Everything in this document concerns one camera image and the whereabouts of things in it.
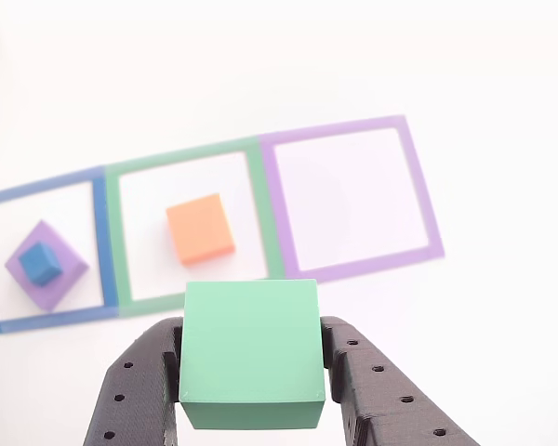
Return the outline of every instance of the blue cube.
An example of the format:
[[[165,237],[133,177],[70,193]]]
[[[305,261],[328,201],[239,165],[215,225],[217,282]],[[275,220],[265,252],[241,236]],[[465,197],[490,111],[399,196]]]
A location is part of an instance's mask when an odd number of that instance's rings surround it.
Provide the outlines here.
[[[46,286],[62,273],[56,254],[45,243],[34,244],[19,256],[19,262],[27,278],[38,286]]]

